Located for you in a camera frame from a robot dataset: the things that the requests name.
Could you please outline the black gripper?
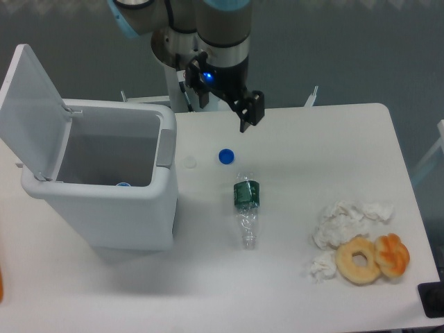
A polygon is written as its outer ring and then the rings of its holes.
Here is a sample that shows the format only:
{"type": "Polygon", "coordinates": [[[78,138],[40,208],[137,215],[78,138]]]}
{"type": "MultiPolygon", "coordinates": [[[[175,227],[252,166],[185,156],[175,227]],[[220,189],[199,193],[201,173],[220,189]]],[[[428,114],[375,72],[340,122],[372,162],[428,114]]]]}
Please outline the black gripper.
{"type": "Polygon", "coordinates": [[[185,69],[185,85],[198,96],[199,107],[205,108],[213,94],[237,114],[241,133],[249,126],[256,126],[265,115],[265,97],[261,91],[250,92],[246,88],[249,57],[231,67],[211,65],[208,59],[208,53],[203,51],[185,69]]]}

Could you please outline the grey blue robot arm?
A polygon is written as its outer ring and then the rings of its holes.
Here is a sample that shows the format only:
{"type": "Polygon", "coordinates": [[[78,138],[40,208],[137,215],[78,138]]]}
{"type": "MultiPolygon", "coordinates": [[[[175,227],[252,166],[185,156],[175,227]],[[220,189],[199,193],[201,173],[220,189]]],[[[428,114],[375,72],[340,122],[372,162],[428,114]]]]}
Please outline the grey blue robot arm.
{"type": "Polygon", "coordinates": [[[108,6],[128,37],[151,35],[174,112],[228,106],[239,117],[241,132],[262,120],[264,93],[246,86],[252,1],[109,1],[108,6]]]}

